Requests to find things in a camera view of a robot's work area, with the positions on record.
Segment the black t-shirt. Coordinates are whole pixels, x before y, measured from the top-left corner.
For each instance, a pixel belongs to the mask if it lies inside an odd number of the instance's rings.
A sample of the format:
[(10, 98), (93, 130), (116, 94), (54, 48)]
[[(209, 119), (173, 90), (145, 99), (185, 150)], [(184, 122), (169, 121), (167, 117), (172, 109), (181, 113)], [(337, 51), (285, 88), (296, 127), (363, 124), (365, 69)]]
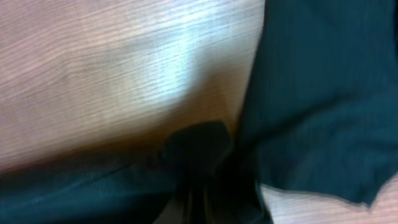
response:
[(1, 223), (153, 223), (188, 173), (174, 158), (72, 156), (1, 175)]

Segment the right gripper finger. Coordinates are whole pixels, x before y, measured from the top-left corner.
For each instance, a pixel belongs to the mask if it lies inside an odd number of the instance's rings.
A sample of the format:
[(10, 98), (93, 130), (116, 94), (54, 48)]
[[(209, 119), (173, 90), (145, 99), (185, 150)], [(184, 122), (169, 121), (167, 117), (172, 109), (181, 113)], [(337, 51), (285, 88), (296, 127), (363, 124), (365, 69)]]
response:
[(215, 222), (220, 169), (232, 148), (233, 139), (222, 121), (188, 126), (166, 140), (160, 160), (176, 178), (182, 223)]

